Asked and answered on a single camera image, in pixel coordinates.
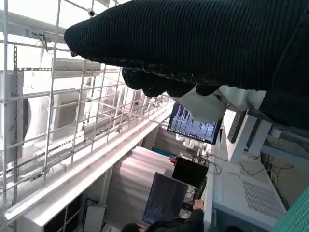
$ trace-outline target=dark jacket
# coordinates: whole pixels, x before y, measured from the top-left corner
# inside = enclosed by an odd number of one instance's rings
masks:
[[[194,210],[184,222],[157,221],[146,232],[204,232],[204,212],[201,209]]]

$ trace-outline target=dark sleeve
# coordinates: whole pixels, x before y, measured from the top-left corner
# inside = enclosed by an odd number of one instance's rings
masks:
[[[184,224],[173,228],[161,228],[155,232],[204,232],[203,218],[203,210],[196,209],[191,213]]]

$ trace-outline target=black monitor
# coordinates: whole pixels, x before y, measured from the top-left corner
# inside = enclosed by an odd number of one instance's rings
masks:
[[[178,157],[172,178],[198,188],[201,186],[207,171],[208,167],[204,165]]]
[[[168,131],[214,145],[221,123],[222,119],[210,123],[196,121],[182,105],[175,103],[170,115]]]
[[[173,221],[182,208],[188,185],[165,175],[156,173],[150,190],[143,221]]]

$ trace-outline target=person's hand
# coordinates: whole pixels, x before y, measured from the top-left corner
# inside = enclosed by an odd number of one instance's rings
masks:
[[[196,210],[196,209],[201,209],[204,211],[204,201],[202,200],[195,200],[194,201],[194,205],[193,205],[193,209]]]

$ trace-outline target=green fabric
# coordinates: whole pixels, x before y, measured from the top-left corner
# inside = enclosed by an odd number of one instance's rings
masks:
[[[167,152],[167,151],[160,150],[160,149],[155,148],[155,147],[153,147],[151,150],[154,151],[154,152],[156,152],[156,153],[159,153],[159,154],[161,154],[161,155],[163,155],[163,156],[167,156],[167,157],[174,157],[174,156],[175,156],[175,155],[172,154],[172,153],[169,153],[169,152]]]
[[[276,224],[272,232],[309,231],[309,186]]]

